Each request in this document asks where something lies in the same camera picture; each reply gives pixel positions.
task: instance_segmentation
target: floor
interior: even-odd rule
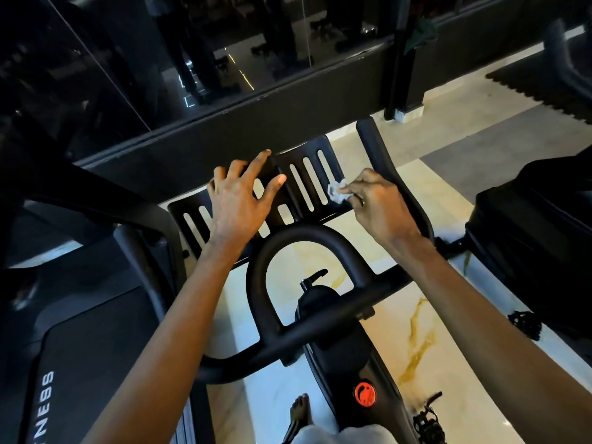
[[[592,143],[592,127],[479,75],[427,100],[423,117],[415,121],[399,124],[375,117],[401,177],[425,209],[436,234],[444,238],[463,233],[479,191],[510,180],[529,161],[574,154]],[[347,179],[369,166],[355,132],[329,134],[329,138]],[[328,225],[348,238],[374,271],[394,264],[351,212]],[[459,256],[451,263],[500,313],[525,309],[479,261],[470,259],[466,268],[464,261],[465,256]],[[321,268],[329,273],[319,283],[340,293],[350,289],[339,262],[319,245],[296,243],[272,261],[268,291],[284,324],[293,320],[300,280]],[[245,273],[246,266],[242,266],[228,277],[209,355],[230,356],[258,340],[246,300]],[[375,309],[375,316],[362,325],[411,411],[443,391],[433,407],[448,442],[522,442],[414,283]],[[592,369],[551,330],[544,329],[538,345],[592,391]],[[280,442],[288,426],[289,406],[304,392],[310,396],[314,421],[335,430],[335,420],[305,358],[288,368],[275,362],[244,380],[209,386],[218,443]]]

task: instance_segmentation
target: black mat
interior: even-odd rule
[[[592,78],[592,44],[587,42],[586,35],[571,38],[568,45],[574,67],[583,76]],[[583,102],[558,79],[543,51],[496,70],[487,77],[592,124],[592,105]]]

